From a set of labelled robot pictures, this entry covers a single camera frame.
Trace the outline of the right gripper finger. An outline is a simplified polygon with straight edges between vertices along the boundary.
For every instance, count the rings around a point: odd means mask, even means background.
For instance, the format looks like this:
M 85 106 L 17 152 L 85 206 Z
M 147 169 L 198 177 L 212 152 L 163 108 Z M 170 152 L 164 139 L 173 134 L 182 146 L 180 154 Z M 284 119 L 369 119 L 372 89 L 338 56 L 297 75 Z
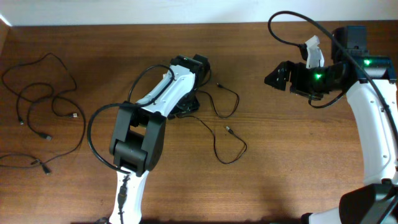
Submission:
M 264 83 L 277 90 L 285 91 L 289 77 L 272 77 L 267 76 L 264 78 Z
M 284 61 L 281 62 L 268 76 L 268 80 L 288 80 L 290 77 L 291 70 L 293 69 L 293 62 Z

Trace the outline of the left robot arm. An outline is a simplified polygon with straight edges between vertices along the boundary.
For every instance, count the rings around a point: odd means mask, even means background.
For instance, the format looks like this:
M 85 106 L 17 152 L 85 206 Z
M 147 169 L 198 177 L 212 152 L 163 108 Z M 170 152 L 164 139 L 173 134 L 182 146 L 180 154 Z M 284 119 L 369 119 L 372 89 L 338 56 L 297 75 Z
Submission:
M 166 71 L 163 79 L 142 99 L 102 106 L 89 120 L 89 147 L 99 161 L 116 171 L 118 179 L 113 212 L 98 223 L 141 221 L 144 187 L 162 154 L 167 120 L 199 108 L 195 94 L 211 74 L 208 59 L 198 54 L 192 58 L 179 55 L 170 61 Z M 109 163 L 95 149 L 91 129 L 96 116 L 112 107 L 117 107 L 118 113 L 109 145 L 113 162 Z

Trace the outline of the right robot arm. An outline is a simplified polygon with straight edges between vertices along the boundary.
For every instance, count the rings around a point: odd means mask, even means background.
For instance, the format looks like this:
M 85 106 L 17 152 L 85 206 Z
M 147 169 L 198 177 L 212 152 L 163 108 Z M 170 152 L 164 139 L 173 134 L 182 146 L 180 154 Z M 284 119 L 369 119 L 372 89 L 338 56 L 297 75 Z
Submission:
M 397 77 L 390 58 L 372 56 L 366 29 L 346 26 L 329 33 L 333 64 L 325 66 L 318 37 L 300 46 L 304 61 L 285 61 L 265 77 L 278 90 L 308 99 L 311 106 L 337 91 L 356 120 L 364 162 L 364 185 L 340 198 L 336 208 L 302 215 L 302 223 L 397 222 Z

